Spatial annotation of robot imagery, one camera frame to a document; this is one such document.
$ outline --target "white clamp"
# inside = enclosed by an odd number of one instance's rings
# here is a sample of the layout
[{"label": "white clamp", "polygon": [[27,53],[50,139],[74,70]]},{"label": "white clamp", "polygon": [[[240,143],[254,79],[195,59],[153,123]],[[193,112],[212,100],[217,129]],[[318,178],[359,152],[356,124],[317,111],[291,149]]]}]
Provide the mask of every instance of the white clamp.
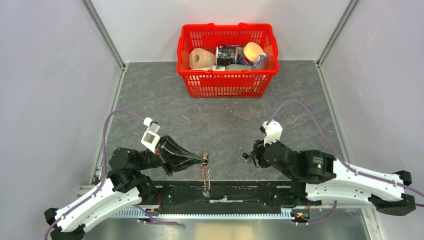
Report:
[{"label": "white clamp", "polygon": [[158,146],[159,140],[161,140],[161,137],[158,135],[158,131],[161,126],[153,122],[150,117],[146,117],[143,123],[148,128],[143,134],[141,144],[154,153],[156,151],[156,147]]},{"label": "white clamp", "polygon": [[280,140],[283,127],[277,121],[272,120],[269,125],[267,122],[262,124],[265,129],[266,136],[263,138],[263,144],[272,144]]}]

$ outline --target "yellow cap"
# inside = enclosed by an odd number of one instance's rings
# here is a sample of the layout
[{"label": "yellow cap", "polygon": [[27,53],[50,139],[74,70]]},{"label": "yellow cap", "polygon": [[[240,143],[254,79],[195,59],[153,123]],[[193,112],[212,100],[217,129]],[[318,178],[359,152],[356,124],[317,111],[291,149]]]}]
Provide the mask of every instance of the yellow cap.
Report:
[{"label": "yellow cap", "polygon": [[259,54],[263,52],[264,50],[262,50],[262,47],[252,41],[246,44],[246,46],[244,46],[244,49],[243,49],[244,55],[251,62],[254,62],[256,58],[259,56]]}]

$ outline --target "plastic basket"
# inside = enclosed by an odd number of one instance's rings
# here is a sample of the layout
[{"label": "plastic basket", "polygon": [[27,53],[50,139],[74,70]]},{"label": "plastic basket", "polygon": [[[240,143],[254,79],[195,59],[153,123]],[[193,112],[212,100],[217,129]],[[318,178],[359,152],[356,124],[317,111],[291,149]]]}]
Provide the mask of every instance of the plastic basket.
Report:
[{"label": "plastic basket", "polygon": [[[264,69],[242,71],[190,70],[189,55],[195,48],[215,53],[217,46],[255,42],[266,53]],[[277,42],[269,24],[188,24],[182,27],[176,70],[192,97],[262,97],[279,71]]]}]

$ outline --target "white bracket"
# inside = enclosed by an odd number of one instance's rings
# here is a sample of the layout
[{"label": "white bracket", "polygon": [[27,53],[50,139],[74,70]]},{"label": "white bracket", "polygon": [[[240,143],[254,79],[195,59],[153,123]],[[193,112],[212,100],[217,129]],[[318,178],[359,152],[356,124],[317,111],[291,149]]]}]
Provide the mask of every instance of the white bracket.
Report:
[{"label": "white bracket", "polygon": [[150,117],[146,117],[144,119],[144,125],[146,125],[148,128],[143,134],[141,144],[143,144],[147,149],[155,153],[159,140],[161,140],[161,137],[158,135],[158,131],[161,126],[153,122]]},{"label": "white bracket", "polygon": [[57,226],[62,228],[62,232],[72,232],[79,225],[85,224],[84,232],[87,233],[114,213],[129,206],[139,204],[142,201],[142,198],[139,197],[140,192],[136,187],[127,193],[113,191],[114,185],[109,178],[106,179],[101,190],[96,195],[93,195],[93,192],[99,185],[100,183],[73,203],[56,211],[55,219],[61,218],[70,208],[82,202],[87,197],[92,196],[87,202],[77,207],[57,223]]},{"label": "white bracket", "polygon": [[[372,171],[348,164],[359,172],[403,183],[397,174]],[[402,194],[405,193],[403,187],[350,171],[338,159],[333,162],[333,172],[337,175],[334,179],[321,184],[306,184],[305,191],[309,200],[321,200],[323,203],[332,203],[337,200],[345,204],[352,203],[363,206],[364,203],[366,205],[372,204],[368,200],[371,194],[378,196],[384,201],[396,202],[401,201]]]},{"label": "white bracket", "polygon": [[283,127],[277,121],[272,120],[269,125],[267,122],[262,124],[265,129],[266,136],[263,138],[263,144],[272,144],[280,140]]}]

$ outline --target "gray floor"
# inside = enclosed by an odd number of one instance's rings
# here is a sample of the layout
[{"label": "gray floor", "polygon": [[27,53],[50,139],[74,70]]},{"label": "gray floor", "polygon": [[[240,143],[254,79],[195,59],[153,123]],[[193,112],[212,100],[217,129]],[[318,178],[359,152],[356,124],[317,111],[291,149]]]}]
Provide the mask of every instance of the gray floor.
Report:
[{"label": "gray floor", "polygon": [[[160,134],[170,135],[193,153],[209,154],[211,178],[215,180],[283,180],[273,168],[257,169],[242,157],[253,141],[263,139],[259,127],[285,100],[305,103],[321,123],[329,139],[338,146],[330,110],[313,61],[280,61],[261,98],[192,98],[175,62],[130,63],[119,95],[117,109],[133,111],[158,121]],[[281,141],[293,150],[331,152],[304,109],[292,104],[275,119],[283,127]],[[141,137],[146,127],[129,115],[117,115],[107,142],[107,155],[126,147],[145,149]],[[154,180],[200,180],[200,168],[191,167],[165,175],[161,168],[145,171]]]},{"label": "gray floor", "polygon": [[[259,127],[285,100],[305,103],[321,123],[329,139],[339,142],[323,88],[313,61],[280,61],[280,71],[262,98],[192,98],[176,72],[175,62],[131,63],[123,80],[117,109],[133,111],[158,121],[167,134],[187,150],[209,153],[213,180],[285,180],[273,168],[257,169],[246,163],[243,152],[262,139]],[[331,152],[314,123],[298,105],[288,105],[276,117],[283,127],[281,141],[301,151]],[[143,150],[146,127],[132,116],[117,115],[107,142],[107,155],[118,147]],[[154,180],[200,180],[200,168],[191,167],[172,177],[162,169],[144,174]],[[313,212],[313,219],[328,210]],[[369,239],[359,209],[339,209],[317,225],[295,227],[281,220],[180,220],[182,226],[145,226],[130,219],[108,219],[86,236],[88,240],[249,240],[249,239]]]}]

